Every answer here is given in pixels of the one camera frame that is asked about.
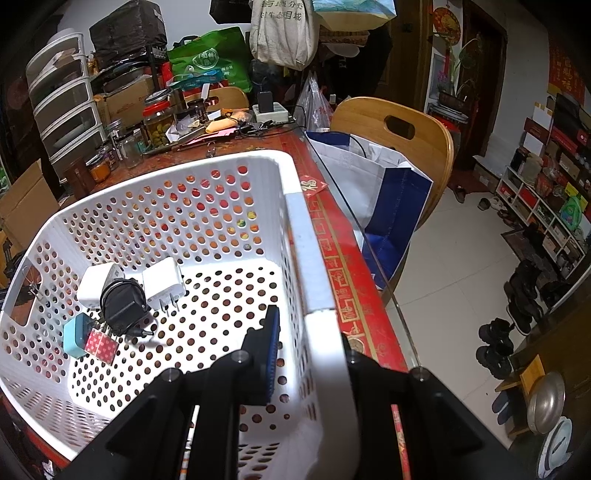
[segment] white tiled floor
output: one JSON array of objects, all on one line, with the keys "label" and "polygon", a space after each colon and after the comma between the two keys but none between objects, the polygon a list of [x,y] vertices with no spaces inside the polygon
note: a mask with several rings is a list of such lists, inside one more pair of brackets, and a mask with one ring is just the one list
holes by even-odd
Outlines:
[{"label": "white tiled floor", "polygon": [[[501,233],[509,231],[491,208],[478,201],[490,194],[472,193],[464,204],[446,189],[427,222],[414,234],[395,291],[422,365],[433,371],[506,446],[506,426],[491,410],[499,384],[476,360],[483,345],[478,328],[495,317],[507,318],[503,283],[518,259]],[[388,306],[400,338],[393,304]],[[517,347],[521,335],[511,338]],[[403,352],[408,345],[401,342]]]}]

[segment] slipper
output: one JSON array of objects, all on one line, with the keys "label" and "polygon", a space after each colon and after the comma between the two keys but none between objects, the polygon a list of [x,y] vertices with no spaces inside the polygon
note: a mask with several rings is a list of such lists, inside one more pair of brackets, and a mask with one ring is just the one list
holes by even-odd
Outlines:
[{"label": "slipper", "polygon": [[478,202],[478,208],[480,210],[488,210],[491,207],[491,201],[488,198],[481,198],[480,202]]},{"label": "slipper", "polygon": [[503,410],[497,415],[496,422],[499,425],[504,425],[513,416],[513,409],[510,404],[507,404]]},{"label": "slipper", "polygon": [[509,403],[509,396],[505,390],[502,390],[492,402],[492,411],[499,413]]},{"label": "slipper", "polygon": [[460,203],[464,203],[466,200],[466,189],[463,189],[459,185],[453,189],[453,194],[456,196],[456,200]]},{"label": "slipper", "polygon": [[503,201],[499,197],[491,198],[491,207],[493,208],[493,210],[497,210],[497,211],[506,210],[505,204],[503,203]]}]

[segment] box on shelf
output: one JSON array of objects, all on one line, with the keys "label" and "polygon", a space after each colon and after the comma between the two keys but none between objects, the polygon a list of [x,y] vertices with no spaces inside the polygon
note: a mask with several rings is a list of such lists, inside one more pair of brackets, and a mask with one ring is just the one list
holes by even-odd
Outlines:
[{"label": "box on shelf", "polygon": [[111,122],[109,115],[109,107],[107,106],[106,95],[95,95],[96,110],[99,112],[100,121],[103,127],[106,127]]},{"label": "box on shelf", "polygon": [[118,118],[123,126],[129,128],[144,117],[145,98],[154,93],[154,82],[150,76],[141,76],[136,82],[113,95],[105,96],[104,100],[109,111],[109,122]]},{"label": "box on shelf", "polygon": [[552,110],[546,108],[545,105],[542,105],[538,102],[534,104],[534,113],[532,113],[531,117],[533,121],[546,130],[550,130],[550,125],[552,124]]},{"label": "box on shelf", "polygon": [[544,156],[544,143],[534,137],[532,134],[526,133],[521,144],[523,148],[526,148],[530,152],[539,157]]}]

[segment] red jar lid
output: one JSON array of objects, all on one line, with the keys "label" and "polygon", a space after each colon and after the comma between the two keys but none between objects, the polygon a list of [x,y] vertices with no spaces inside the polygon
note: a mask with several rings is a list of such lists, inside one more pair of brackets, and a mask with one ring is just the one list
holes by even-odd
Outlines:
[{"label": "red jar lid", "polygon": [[150,116],[153,113],[166,110],[168,107],[170,107],[170,102],[168,100],[164,100],[163,102],[158,102],[153,105],[149,105],[146,108],[144,108],[143,116]]}]

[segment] small glass jar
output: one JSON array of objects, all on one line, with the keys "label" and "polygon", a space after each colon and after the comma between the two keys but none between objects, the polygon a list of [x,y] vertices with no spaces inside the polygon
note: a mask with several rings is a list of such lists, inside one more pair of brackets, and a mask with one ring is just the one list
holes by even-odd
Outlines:
[{"label": "small glass jar", "polygon": [[116,170],[119,167],[119,155],[110,140],[107,140],[102,144],[96,152],[109,162],[109,168],[111,171]]},{"label": "small glass jar", "polygon": [[123,163],[127,168],[134,168],[144,161],[134,134],[130,134],[120,140],[117,147],[123,158]]},{"label": "small glass jar", "polygon": [[90,171],[92,179],[97,183],[103,183],[111,175],[109,160],[100,153],[86,162],[86,167]]},{"label": "small glass jar", "polygon": [[144,109],[144,125],[148,131],[152,148],[170,143],[166,132],[172,124],[174,124],[174,111],[170,107],[169,101],[158,102]]}]

